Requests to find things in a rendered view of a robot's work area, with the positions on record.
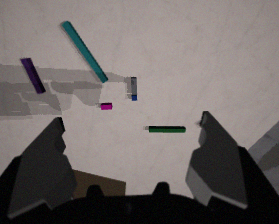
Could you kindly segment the dark green rod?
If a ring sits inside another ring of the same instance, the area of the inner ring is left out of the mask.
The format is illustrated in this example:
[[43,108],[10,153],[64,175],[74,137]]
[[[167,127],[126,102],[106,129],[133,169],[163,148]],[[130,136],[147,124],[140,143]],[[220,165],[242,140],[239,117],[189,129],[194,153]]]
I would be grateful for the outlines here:
[[149,126],[152,133],[185,133],[185,126]]

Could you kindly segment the turquoise rod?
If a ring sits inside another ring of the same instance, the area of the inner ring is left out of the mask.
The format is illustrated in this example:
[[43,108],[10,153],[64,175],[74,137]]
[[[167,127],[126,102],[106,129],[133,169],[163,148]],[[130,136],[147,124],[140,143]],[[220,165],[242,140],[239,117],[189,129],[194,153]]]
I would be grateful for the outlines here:
[[103,70],[101,69],[101,67],[99,66],[99,64],[97,63],[97,61],[95,60],[95,58],[93,57],[83,40],[80,38],[72,24],[69,21],[66,21],[62,24],[62,26],[66,30],[70,38],[73,40],[75,45],[78,47],[82,55],[85,57],[89,65],[92,67],[94,72],[97,74],[99,79],[102,81],[102,83],[108,81],[107,76],[105,75],[105,73],[103,72]]

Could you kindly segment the purple rod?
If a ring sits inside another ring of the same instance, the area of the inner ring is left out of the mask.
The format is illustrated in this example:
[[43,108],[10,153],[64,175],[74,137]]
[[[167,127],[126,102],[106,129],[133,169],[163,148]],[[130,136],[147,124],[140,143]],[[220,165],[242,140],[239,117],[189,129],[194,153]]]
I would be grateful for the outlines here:
[[23,64],[37,94],[42,94],[42,93],[46,92],[46,90],[39,78],[39,75],[34,67],[34,64],[31,60],[31,58],[21,59],[21,62]]

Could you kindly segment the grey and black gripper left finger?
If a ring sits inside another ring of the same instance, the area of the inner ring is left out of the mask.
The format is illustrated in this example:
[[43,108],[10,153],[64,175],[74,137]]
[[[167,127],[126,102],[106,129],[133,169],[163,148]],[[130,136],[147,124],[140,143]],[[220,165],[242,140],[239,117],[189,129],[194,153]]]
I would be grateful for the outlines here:
[[14,157],[0,176],[0,224],[33,224],[51,209],[74,199],[74,171],[62,138],[62,117]]

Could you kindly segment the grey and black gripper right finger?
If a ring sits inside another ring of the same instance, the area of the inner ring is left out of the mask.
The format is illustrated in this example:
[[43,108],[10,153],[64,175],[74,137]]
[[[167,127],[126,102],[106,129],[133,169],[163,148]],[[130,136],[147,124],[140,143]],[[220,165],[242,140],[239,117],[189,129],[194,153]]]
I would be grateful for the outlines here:
[[200,126],[185,178],[193,199],[227,224],[279,224],[279,195],[246,148],[209,111]]

